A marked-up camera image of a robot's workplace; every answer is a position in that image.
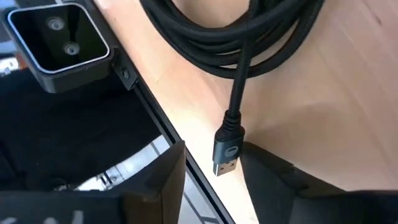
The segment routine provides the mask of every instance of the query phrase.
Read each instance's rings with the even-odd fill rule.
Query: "camera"
[[[106,77],[110,68],[126,87],[134,83],[134,76],[122,74],[134,69],[121,65],[128,61],[126,53],[100,13],[90,7],[95,19],[78,1],[9,9],[2,15],[11,39],[45,91],[77,88]]]

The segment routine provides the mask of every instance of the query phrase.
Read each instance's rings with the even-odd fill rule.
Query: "desk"
[[[257,223],[240,166],[212,172],[213,136],[232,82],[179,56],[138,0],[95,2],[235,222]],[[175,2],[207,27],[229,24],[248,6]],[[398,189],[397,15],[393,0],[326,0],[298,52],[247,82],[246,140],[345,190]]]

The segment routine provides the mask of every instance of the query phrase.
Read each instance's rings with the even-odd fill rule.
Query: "usb connector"
[[[243,138],[244,128],[241,126],[240,115],[237,118],[230,118],[226,112],[223,125],[215,134],[213,172],[216,176],[235,170]]]

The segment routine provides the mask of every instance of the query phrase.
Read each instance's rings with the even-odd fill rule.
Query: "black cable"
[[[237,159],[243,143],[239,109],[246,79],[267,73],[289,59],[310,32],[323,2],[250,0],[248,10],[237,21],[226,27],[205,28],[187,18],[172,0],[141,0],[150,21],[179,54],[210,74],[234,79],[229,108],[215,136],[213,160],[217,175],[230,170],[219,165]],[[250,66],[253,57],[276,43],[295,24],[287,42],[274,55]]]

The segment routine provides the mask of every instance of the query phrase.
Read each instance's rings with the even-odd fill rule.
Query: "black frame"
[[[176,142],[183,140],[174,129],[172,123],[164,113],[163,109],[160,107],[159,103],[155,99],[155,96],[152,94],[145,81],[142,79],[141,74],[139,74],[138,71],[136,72],[139,78],[137,83],[134,85],[134,92],[141,100],[142,104],[151,116],[155,125],[160,130],[160,133],[164,136],[167,143],[169,143],[170,145],[173,145]],[[212,212],[215,214],[218,222],[225,224],[235,224],[232,216],[229,214],[229,212],[221,202],[220,198],[217,196],[213,187],[207,181],[205,175],[203,174],[193,156],[189,152],[189,149],[187,149],[186,165],[186,172],[191,177],[193,183],[198,188],[203,198],[206,200]]]

